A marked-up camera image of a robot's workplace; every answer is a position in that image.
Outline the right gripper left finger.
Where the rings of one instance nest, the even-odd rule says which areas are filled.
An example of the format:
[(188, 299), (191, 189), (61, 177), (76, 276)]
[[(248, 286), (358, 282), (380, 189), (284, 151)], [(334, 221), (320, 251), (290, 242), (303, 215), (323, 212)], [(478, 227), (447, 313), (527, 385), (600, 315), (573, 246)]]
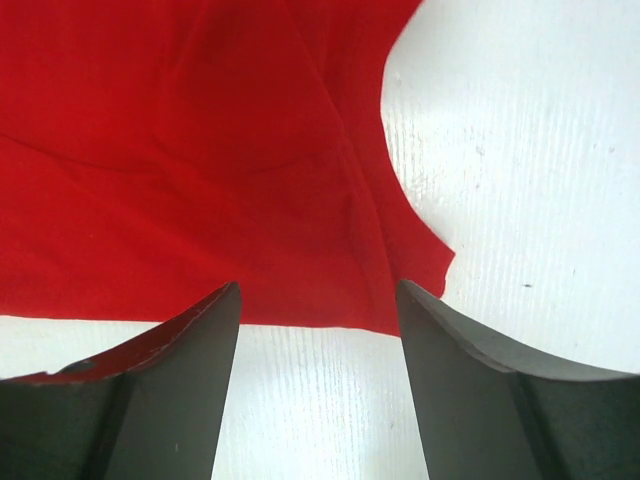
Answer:
[(237, 345), (240, 288), (62, 370), (1, 384), (5, 479), (208, 479)]

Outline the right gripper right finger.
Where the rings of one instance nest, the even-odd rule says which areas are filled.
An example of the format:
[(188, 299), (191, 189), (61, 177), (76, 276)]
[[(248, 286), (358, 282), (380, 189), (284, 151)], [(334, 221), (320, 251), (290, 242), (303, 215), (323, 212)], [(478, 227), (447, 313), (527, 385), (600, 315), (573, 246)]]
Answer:
[(414, 282), (396, 291), (433, 479), (635, 479), (639, 378), (523, 344)]

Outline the red t-shirt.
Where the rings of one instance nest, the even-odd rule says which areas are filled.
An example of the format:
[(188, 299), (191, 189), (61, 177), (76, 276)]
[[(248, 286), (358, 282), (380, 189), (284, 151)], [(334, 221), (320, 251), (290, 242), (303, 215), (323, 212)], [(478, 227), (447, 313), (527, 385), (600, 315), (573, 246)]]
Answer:
[(414, 1), (5, 1), (1, 310), (161, 321), (238, 282), (249, 324), (398, 331), (453, 251), (392, 168)]

